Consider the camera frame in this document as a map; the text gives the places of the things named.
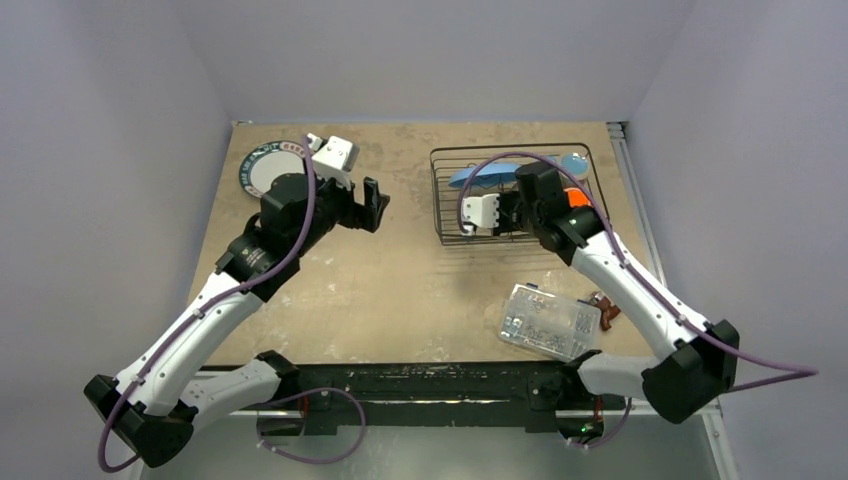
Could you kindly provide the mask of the orange cup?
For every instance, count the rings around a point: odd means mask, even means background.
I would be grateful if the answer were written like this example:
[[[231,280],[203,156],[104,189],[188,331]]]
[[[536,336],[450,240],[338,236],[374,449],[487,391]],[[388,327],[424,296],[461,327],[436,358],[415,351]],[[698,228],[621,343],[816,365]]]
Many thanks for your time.
[[[579,188],[576,187],[567,187],[564,189],[564,193],[567,197],[569,205],[571,208],[580,208],[584,206],[591,207],[592,202],[589,197]]]

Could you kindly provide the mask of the light blue plate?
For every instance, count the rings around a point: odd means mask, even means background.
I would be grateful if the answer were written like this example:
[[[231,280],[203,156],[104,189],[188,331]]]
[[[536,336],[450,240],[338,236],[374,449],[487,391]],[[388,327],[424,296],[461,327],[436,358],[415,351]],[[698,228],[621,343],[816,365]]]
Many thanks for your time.
[[[516,181],[515,173],[519,168],[520,165],[516,163],[495,162],[486,165],[476,175],[471,176],[476,166],[469,166],[454,173],[448,181],[448,186],[450,188],[460,189],[468,179],[471,179],[469,184],[471,188],[490,189],[511,184]]]

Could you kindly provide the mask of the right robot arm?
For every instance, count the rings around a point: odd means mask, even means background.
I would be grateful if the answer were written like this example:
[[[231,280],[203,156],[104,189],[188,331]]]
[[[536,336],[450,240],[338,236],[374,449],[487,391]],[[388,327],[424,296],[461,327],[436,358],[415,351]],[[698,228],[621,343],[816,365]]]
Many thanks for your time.
[[[650,357],[592,350],[566,365],[564,399],[584,407],[599,395],[647,401],[666,421],[680,424],[736,379],[740,335],[727,320],[712,322],[676,296],[631,254],[592,206],[576,207],[560,172],[537,161],[516,171],[518,228],[592,281],[635,325]]]

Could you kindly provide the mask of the blue butterfly mug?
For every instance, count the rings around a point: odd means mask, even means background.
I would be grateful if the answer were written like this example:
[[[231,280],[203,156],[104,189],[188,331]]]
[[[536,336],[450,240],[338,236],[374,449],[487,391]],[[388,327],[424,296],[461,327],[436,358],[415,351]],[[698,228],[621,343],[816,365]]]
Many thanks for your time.
[[[589,161],[585,156],[571,152],[562,155],[549,155],[548,158],[562,166],[578,181],[584,181],[589,174]]]

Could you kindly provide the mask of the white plate dark-green rim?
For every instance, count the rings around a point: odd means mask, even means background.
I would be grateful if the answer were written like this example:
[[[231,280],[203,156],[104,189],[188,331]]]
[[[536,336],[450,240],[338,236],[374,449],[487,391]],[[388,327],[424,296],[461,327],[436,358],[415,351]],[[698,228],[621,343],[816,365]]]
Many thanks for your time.
[[[251,150],[238,168],[241,189],[260,198],[281,175],[304,172],[305,150],[302,144],[278,140],[263,143]]]

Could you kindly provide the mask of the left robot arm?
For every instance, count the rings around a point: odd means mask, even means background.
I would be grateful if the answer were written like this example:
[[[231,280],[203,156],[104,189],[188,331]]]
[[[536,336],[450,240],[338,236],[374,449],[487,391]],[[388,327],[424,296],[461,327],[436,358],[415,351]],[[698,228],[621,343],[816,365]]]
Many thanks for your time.
[[[232,412],[308,401],[299,368],[271,350],[208,381],[196,374],[237,326],[299,272],[301,257],[333,228],[379,228],[390,198],[373,178],[365,178],[362,189],[364,199],[357,202],[355,186],[334,178],[279,176],[168,330],[119,374],[88,382],[85,396],[104,422],[97,447],[103,471],[113,471],[106,458],[111,436],[134,460],[154,468],[175,458],[196,431]]]

